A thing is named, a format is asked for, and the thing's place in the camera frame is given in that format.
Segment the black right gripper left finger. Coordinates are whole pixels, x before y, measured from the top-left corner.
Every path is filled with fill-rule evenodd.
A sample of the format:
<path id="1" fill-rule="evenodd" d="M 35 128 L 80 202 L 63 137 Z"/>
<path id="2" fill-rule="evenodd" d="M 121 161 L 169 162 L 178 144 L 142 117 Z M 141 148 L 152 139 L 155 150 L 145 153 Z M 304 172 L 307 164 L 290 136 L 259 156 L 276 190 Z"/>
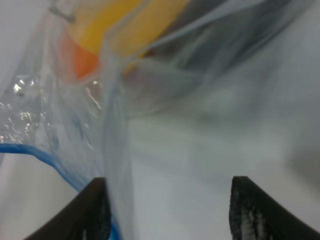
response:
<path id="1" fill-rule="evenodd" d="M 94 178 L 66 207 L 28 240 L 108 240 L 111 208 L 106 180 Z"/>

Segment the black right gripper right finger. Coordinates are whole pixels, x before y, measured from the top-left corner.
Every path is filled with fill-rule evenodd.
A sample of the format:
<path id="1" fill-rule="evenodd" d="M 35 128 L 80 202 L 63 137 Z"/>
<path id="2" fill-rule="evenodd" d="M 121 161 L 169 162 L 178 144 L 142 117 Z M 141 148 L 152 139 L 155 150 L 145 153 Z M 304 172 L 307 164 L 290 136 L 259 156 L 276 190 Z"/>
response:
<path id="1" fill-rule="evenodd" d="M 229 228 L 233 240 L 318 240 L 299 220 L 247 176 L 232 178 Z"/>

